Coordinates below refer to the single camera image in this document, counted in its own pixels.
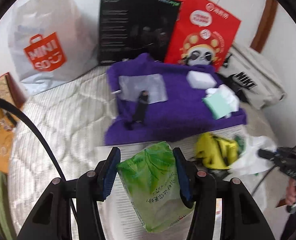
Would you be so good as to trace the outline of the person's right hand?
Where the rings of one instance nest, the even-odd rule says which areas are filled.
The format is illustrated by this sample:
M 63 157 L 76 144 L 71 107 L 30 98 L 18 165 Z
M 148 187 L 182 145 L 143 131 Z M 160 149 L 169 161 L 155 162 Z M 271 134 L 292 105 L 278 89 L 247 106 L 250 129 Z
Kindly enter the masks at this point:
M 287 205 L 293 205 L 296 202 L 296 181 L 292 178 L 289 179 L 286 188 L 285 202 Z

